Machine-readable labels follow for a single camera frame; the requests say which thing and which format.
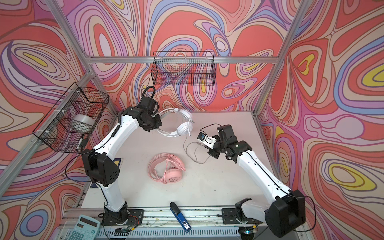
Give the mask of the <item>white headphones with grey cable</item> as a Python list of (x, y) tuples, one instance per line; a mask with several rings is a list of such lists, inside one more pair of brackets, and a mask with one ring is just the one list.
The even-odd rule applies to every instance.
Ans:
[[(167, 117), (168, 115), (171, 115), (171, 114), (181, 116), (183, 119), (182, 122), (180, 124), (177, 124), (176, 129), (172, 132), (168, 132), (168, 131), (162, 130), (160, 128), (157, 129), (157, 132), (166, 138), (176, 138), (176, 137), (186, 136), (186, 138), (183, 142), (183, 149), (184, 149), (186, 155), (189, 157), (190, 160), (192, 160), (196, 164), (199, 164), (199, 165), (205, 164), (208, 161), (208, 159), (210, 158), (210, 156), (208, 156), (203, 162), (200, 162), (198, 160), (197, 153), (196, 153), (196, 151), (200, 147), (202, 147), (203, 144), (201, 144), (199, 142), (191, 142), (189, 144), (186, 144), (188, 137), (190, 137), (192, 135), (193, 123), (194, 123), (193, 115), (188, 110), (179, 109), (179, 108), (168, 108), (168, 109), (162, 110), (159, 113), (160, 119), (164, 120), (165, 117)], [(196, 149), (194, 150), (193, 156), (191, 156), (188, 152), (188, 147), (192, 144), (198, 145), (196, 147)]]

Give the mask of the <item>pink headphones with cable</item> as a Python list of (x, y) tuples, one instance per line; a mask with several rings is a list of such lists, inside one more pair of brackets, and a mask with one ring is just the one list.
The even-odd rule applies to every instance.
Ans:
[[(159, 164), (165, 164), (161, 174), (157, 171)], [(176, 155), (161, 153), (154, 156), (148, 165), (148, 176), (155, 182), (173, 184), (179, 182), (186, 171), (184, 162)]]

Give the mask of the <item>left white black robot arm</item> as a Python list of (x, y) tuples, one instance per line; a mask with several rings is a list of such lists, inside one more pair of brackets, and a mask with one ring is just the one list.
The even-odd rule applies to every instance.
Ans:
[(86, 175), (91, 182), (101, 184), (105, 197), (104, 224), (124, 225), (130, 217), (127, 202), (122, 197), (118, 177), (120, 168), (114, 163), (116, 154), (128, 137), (138, 128), (150, 132), (162, 125), (157, 114), (159, 104), (149, 97), (142, 97), (135, 107), (119, 113), (118, 122), (111, 132), (92, 150), (82, 152)]

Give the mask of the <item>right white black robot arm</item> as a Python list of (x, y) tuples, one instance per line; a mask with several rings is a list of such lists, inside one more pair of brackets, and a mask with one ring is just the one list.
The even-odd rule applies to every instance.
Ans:
[(267, 200), (260, 205), (252, 198), (235, 204), (235, 216), (240, 222), (257, 220), (267, 224), (271, 232), (282, 238), (306, 222), (305, 196), (282, 183), (257, 157), (246, 141), (238, 141), (231, 125), (219, 126), (212, 137), (200, 132), (198, 140), (208, 149), (209, 156), (226, 159), (240, 166), (257, 184)]

